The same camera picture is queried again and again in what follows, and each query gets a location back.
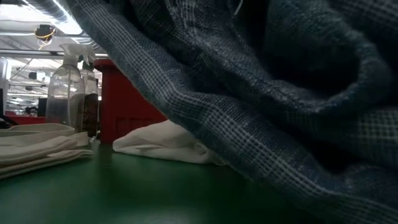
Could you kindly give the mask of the white linen shirt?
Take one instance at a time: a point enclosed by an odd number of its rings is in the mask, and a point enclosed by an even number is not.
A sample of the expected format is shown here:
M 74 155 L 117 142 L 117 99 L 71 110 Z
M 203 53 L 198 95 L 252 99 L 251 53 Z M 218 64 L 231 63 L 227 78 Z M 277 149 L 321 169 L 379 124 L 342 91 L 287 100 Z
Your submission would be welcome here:
M 131 131 L 113 142 L 113 150 L 154 159 L 225 165 L 194 135 L 169 120 Z

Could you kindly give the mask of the light blue garment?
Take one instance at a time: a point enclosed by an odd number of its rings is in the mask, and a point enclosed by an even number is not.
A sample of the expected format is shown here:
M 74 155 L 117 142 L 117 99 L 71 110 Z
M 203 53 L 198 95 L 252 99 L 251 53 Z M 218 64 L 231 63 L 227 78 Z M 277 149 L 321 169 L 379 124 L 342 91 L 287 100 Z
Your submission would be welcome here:
M 398 0 L 65 0 L 139 93 L 331 222 L 398 224 Z

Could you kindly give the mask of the red plastic laundry bin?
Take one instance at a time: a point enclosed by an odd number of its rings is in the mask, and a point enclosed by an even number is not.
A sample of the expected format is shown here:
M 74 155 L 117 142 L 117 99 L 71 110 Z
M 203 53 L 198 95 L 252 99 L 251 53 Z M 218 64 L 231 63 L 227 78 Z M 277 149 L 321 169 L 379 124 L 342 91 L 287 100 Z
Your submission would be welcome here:
M 167 118 L 147 102 L 110 59 L 97 59 L 102 73 L 100 141 L 111 144 L 131 131 Z

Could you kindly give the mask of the green table mat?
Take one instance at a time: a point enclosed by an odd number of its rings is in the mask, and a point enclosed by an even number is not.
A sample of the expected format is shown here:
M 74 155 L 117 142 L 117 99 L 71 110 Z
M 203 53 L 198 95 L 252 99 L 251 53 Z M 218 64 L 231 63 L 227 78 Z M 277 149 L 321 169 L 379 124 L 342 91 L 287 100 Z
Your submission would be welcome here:
M 0 224 L 323 224 L 229 167 L 93 150 L 0 180 Z

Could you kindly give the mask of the clear spray bottle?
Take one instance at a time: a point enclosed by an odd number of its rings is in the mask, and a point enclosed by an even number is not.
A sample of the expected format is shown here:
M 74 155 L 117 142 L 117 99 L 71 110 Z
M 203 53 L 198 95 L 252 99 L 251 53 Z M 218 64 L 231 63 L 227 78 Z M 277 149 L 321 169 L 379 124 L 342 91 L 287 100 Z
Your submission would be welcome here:
M 85 82 L 78 63 L 80 58 L 90 63 L 96 59 L 93 47 L 83 44 L 61 44 L 63 63 L 53 72 L 47 94 L 46 123 L 70 126 L 83 131 Z

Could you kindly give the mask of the white canvas tote bag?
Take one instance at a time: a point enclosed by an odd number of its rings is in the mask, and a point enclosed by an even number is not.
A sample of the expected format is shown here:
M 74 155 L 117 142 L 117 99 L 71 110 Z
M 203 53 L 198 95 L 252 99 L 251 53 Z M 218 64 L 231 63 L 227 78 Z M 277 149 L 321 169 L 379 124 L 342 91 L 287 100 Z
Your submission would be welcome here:
M 56 166 L 93 151 L 88 134 L 63 124 L 27 124 L 0 129 L 0 180 Z

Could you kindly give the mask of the red crate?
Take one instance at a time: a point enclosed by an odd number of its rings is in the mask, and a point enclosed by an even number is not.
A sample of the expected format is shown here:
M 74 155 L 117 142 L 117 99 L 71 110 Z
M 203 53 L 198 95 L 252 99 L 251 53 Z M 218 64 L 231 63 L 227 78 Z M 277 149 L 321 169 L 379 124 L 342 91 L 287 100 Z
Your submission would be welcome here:
M 18 125 L 45 123 L 45 118 L 43 116 L 8 116 L 8 118 Z

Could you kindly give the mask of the long ceiling light bar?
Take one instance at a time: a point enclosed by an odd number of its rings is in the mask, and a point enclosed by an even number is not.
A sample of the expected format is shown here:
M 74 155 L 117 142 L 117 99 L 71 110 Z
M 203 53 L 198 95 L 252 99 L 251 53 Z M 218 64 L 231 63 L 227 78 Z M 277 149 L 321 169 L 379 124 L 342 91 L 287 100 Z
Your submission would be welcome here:
M 64 54 L 61 51 L 0 49 L 1 57 L 11 58 L 62 59 Z

